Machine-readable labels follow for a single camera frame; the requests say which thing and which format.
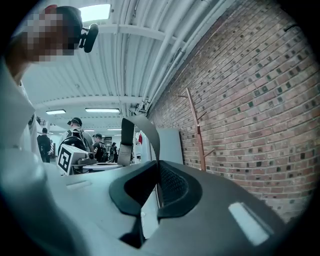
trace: ceiling light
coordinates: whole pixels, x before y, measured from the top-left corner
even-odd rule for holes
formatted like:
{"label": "ceiling light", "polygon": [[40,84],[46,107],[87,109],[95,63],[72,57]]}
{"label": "ceiling light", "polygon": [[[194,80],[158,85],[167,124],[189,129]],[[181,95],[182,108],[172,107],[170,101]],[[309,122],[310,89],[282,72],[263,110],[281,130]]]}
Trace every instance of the ceiling light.
{"label": "ceiling light", "polygon": [[110,4],[97,4],[80,8],[82,22],[109,19],[110,7]]}
{"label": "ceiling light", "polygon": [[86,108],[85,111],[90,113],[119,113],[118,108]]}
{"label": "ceiling light", "polygon": [[58,109],[58,110],[48,110],[46,111],[48,115],[57,115],[57,114],[65,114],[66,111],[64,109]]}

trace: ceiling beam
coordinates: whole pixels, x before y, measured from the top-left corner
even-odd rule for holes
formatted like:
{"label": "ceiling beam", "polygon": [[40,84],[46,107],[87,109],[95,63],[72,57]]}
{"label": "ceiling beam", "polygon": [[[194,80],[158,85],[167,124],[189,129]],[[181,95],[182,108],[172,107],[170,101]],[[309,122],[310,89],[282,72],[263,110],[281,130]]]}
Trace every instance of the ceiling beam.
{"label": "ceiling beam", "polygon": [[[154,30],[147,27],[140,27],[136,25],[128,25],[128,24],[109,24],[109,25],[99,25],[99,33],[110,33],[110,34],[131,34],[131,35],[137,35],[147,38],[153,38],[160,41],[165,40],[166,33],[163,33],[158,30]],[[171,40],[169,41],[169,44],[173,45],[176,42],[177,38],[173,36]],[[181,42],[180,47],[182,48],[185,45],[185,42]]]}
{"label": "ceiling beam", "polygon": [[74,97],[74,98],[62,98],[50,101],[45,101],[41,103],[33,103],[33,107],[36,110],[48,109],[53,107],[61,106],[72,106],[72,105],[83,105],[87,103],[140,103],[142,97],[129,97],[129,96],[84,96],[84,97]]}

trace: white ceiling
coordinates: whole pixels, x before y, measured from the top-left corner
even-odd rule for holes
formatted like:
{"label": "white ceiling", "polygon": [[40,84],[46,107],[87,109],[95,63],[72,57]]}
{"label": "white ceiling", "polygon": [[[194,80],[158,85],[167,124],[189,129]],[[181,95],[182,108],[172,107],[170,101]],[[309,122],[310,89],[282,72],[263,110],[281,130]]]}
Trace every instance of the white ceiling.
{"label": "white ceiling", "polygon": [[[81,8],[106,3],[114,11],[108,20],[97,22],[99,34],[91,53],[80,49],[74,56],[28,69],[22,81],[36,114],[63,128],[73,117],[81,118],[84,129],[106,135],[107,129],[120,128],[122,117],[130,116],[138,105],[148,109],[157,101],[196,43],[233,1],[205,0],[210,6],[204,9],[201,0],[43,1],[34,12],[50,4]],[[185,54],[170,70],[184,46]],[[85,111],[92,107],[119,108],[120,114]],[[46,114],[59,109],[66,114]]]}

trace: black shirt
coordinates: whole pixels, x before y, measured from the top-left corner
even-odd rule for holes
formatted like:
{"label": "black shirt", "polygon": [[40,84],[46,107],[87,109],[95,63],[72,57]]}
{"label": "black shirt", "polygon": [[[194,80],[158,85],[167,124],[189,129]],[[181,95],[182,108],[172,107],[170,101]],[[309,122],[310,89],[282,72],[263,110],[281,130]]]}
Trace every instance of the black shirt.
{"label": "black shirt", "polygon": [[106,145],[103,142],[96,142],[93,144],[93,149],[95,153],[95,159],[100,162],[104,152],[106,151]]}
{"label": "black shirt", "polygon": [[39,146],[39,151],[42,156],[46,156],[49,154],[51,150],[51,142],[47,135],[39,135],[36,138]]}

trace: person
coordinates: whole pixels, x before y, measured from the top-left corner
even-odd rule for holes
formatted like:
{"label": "person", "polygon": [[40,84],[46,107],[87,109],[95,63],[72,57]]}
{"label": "person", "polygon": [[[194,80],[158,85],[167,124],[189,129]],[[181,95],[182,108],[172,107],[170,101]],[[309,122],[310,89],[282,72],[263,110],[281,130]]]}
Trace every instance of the person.
{"label": "person", "polygon": [[74,25],[66,15],[58,15],[51,5],[12,38],[3,58],[0,58],[0,147],[18,148],[41,157],[37,143],[37,118],[21,78],[31,64],[49,61],[63,55],[74,42]]}
{"label": "person", "polygon": [[93,144],[94,157],[99,162],[103,162],[103,156],[106,153],[106,145],[102,142],[102,135],[97,133],[94,136],[95,143]]}
{"label": "person", "polygon": [[113,156],[112,163],[118,163],[118,152],[117,152],[117,143],[113,142],[110,148],[110,158]]}
{"label": "person", "polygon": [[51,150],[51,143],[50,139],[47,136],[48,130],[47,128],[42,129],[42,135],[39,135],[36,140],[38,142],[39,151],[41,155],[41,159],[44,163],[50,163],[50,150]]}
{"label": "person", "polygon": [[67,130],[60,139],[59,142],[59,147],[61,145],[61,143],[68,137],[70,136],[76,136],[79,139],[81,139],[85,145],[85,151],[87,152],[91,152],[91,153],[95,153],[94,151],[94,146],[93,146],[93,141],[91,139],[91,136],[89,133],[87,133],[86,131],[84,131],[83,129],[81,129],[82,127],[82,121],[80,118],[75,117],[72,120],[70,120],[68,123],[69,125],[69,130]]}

